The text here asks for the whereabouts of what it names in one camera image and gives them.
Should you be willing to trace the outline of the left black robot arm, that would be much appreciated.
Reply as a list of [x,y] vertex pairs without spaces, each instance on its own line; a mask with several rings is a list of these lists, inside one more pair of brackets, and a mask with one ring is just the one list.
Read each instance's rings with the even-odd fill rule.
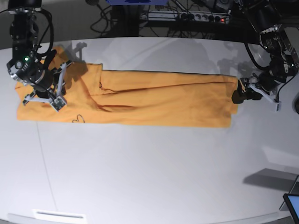
[[245,49],[261,73],[240,78],[231,99],[234,104],[241,104],[244,100],[265,98],[279,111],[281,90],[299,72],[299,55],[287,36],[286,24],[272,0],[238,0],[236,3],[259,35],[259,44],[269,53],[271,61],[266,67],[259,65],[245,41]]

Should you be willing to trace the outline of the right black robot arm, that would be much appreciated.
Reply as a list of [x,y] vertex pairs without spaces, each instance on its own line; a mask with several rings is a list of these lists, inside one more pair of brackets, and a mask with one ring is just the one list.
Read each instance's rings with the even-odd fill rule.
[[[53,49],[54,27],[51,13],[42,9],[40,0],[10,0],[7,11],[14,15],[10,25],[12,59],[7,63],[7,71],[13,80],[33,88],[22,103],[47,103],[58,112],[67,105],[64,98],[64,77],[71,61],[62,63],[59,68],[49,68],[57,54]],[[48,22],[46,31],[50,33],[50,44],[44,53],[38,53],[42,40],[38,37],[36,13],[42,14]]]

